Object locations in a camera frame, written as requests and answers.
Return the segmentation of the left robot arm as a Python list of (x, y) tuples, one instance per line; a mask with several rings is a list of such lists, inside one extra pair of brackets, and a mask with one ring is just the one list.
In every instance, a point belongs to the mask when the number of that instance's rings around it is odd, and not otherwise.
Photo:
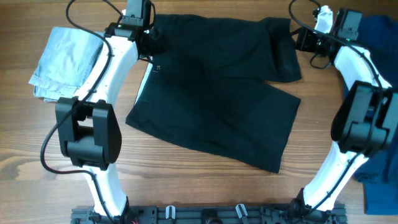
[(95, 201), (93, 208), (72, 212), (72, 223), (133, 223), (128, 197), (121, 187), (116, 160), (122, 136), (114, 104), (126, 75), (138, 60), (148, 61), (149, 30), (155, 24), (151, 1), (128, 1), (103, 35), (103, 42), (91, 73), (73, 97), (59, 98), (55, 105), (60, 150), (86, 177)]

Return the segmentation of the black shorts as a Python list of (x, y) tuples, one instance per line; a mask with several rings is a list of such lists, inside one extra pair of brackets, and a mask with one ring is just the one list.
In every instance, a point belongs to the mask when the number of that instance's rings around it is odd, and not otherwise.
[(168, 48), (126, 124), (169, 143), (277, 173), (300, 99), (272, 86), (301, 79), (290, 20), (159, 14)]

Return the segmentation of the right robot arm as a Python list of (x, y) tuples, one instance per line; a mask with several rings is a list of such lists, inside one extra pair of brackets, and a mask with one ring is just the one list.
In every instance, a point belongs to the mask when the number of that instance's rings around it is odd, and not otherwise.
[(296, 48), (328, 57), (348, 94), (331, 125), (331, 149), (316, 176), (302, 188), (285, 216), (290, 223), (332, 222), (335, 201), (369, 158), (387, 149), (397, 129), (397, 91), (383, 79), (370, 51), (356, 41), (362, 12), (328, 6), (313, 10), (315, 27), (301, 23)]

